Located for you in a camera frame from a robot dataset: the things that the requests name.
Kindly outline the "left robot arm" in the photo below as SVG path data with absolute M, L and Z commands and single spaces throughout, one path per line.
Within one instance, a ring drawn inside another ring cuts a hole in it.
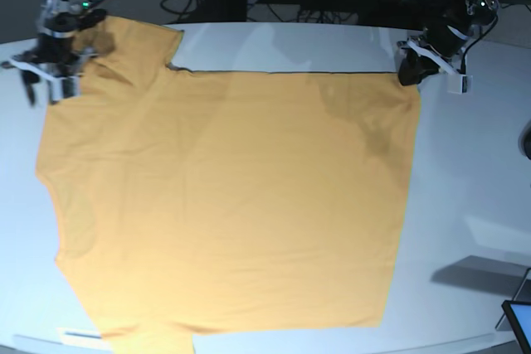
M 447 75 L 447 90 L 471 91 L 473 77 L 467 70 L 471 48 L 498 21 L 497 0 L 415 0 L 420 8 L 422 31 L 397 45 L 403 58 L 397 72 L 401 85 L 418 85 L 426 77 Z

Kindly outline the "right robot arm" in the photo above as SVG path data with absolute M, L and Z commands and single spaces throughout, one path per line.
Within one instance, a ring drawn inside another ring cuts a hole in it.
M 27 101 L 37 101 L 35 85 L 46 83 L 48 103 L 80 95 L 80 78 L 86 63 L 98 56 L 92 44 L 77 49 L 76 36 L 104 22 L 105 0 L 41 0 L 35 46 L 1 63 L 20 72 Z

